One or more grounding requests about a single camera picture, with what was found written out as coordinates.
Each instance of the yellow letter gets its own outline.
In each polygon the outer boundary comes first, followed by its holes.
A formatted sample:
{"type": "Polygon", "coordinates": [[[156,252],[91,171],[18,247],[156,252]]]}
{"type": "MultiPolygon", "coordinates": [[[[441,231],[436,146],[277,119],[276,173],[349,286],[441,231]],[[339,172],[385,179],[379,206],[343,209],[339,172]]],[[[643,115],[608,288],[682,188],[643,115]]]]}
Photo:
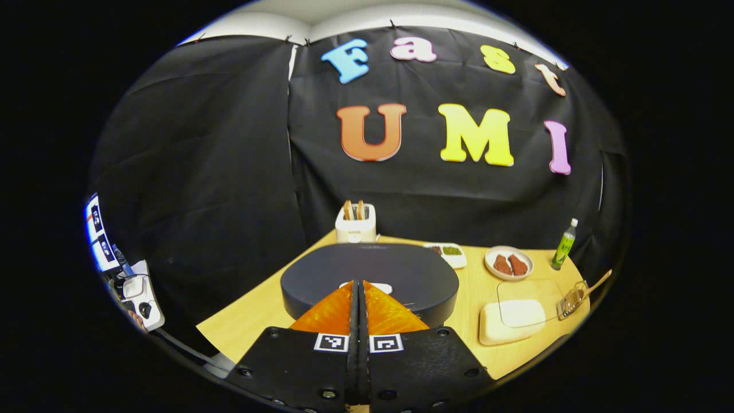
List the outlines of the yellow letter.
{"type": "Polygon", "coordinates": [[[469,149],[474,162],[479,162],[484,148],[489,143],[489,151],[484,160],[491,165],[512,166],[515,158],[509,153],[507,124],[509,115],[499,109],[489,109],[479,126],[469,112],[460,104],[442,104],[438,112],[446,117],[446,148],[441,150],[441,159],[450,162],[464,162],[466,152],[461,148],[462,139],[469,149]]]}
{"type": "Polygon", "coordinates": [[[509,56],[502,49],[496,47],[484,45],[479,50],[484,55],[484,61],[494,70],[513,74],[515,72],[515,65],[509,61],[509,56]]]}

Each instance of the dark gray round tray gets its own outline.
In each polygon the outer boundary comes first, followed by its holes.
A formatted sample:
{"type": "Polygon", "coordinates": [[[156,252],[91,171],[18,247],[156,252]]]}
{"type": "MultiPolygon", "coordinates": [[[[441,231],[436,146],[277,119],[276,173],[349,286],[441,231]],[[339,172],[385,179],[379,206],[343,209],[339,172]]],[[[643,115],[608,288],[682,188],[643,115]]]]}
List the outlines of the dark gray round tray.
{"type": "Polygon", "coordinates": [[[434,251],[407,244],[335,244],[294,262],[280,278],[286,311],[297,319],[351,280],[389,284],[390,294],[430,328],[454,311],[459,279],[434,251]]]}

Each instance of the blue letter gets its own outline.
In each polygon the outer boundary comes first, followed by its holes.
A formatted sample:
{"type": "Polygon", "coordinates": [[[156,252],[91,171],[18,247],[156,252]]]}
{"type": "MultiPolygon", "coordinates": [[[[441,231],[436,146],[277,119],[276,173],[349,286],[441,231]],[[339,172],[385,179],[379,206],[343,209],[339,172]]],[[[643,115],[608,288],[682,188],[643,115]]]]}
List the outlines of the blue letter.
{"type": "Polygon", "coordinates": [[[342,84],[349,83],[359,76],[367,73],[369,68],[367,65],[359,65],[367,61],[367,54],[360,47],[366,47],[367,42],[362,39],[354,39],[345,43],[338,48],[328,51],[321,56],[321,60],[328,60],[341,73],[339,82],[342,84]]]}

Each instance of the green bottle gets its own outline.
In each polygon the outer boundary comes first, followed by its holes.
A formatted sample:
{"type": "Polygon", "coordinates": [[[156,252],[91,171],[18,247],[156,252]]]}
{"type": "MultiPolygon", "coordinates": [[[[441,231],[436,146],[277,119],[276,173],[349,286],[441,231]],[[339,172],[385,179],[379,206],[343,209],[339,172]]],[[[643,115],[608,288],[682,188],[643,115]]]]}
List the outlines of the green bottle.
{"type": "Polygon", "coordinates": [[[571,245],[573,245],[573,241],[576,240],[577,225],[578,220],[576,218],[572,218],[571,226],[563,233],[563,238],[561,238],[561,243],[558,245],[556,255],[553,256],[553,261],[550,262],[550,266],[553,267],[554,270],[561,269],[563,261],[565,261],[568,256],[568,251],[571,251],[571,245]]]}

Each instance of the white toaster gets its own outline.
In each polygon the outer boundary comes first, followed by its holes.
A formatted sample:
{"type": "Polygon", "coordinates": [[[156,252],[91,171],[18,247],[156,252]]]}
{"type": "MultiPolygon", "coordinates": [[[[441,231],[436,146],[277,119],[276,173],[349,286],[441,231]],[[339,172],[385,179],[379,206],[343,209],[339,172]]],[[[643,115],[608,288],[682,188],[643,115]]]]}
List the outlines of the white toaster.
{"type": "MultiPolygon", "coordinates": [[[[372,204],[364,204],[365,219],[345,220],[344,208],[336,215],[337,243],[374,243],[377,241],[377,213],[372,204]]],[[[357,216],[357,204],[352,204],[352,217],[357,216]]]]}

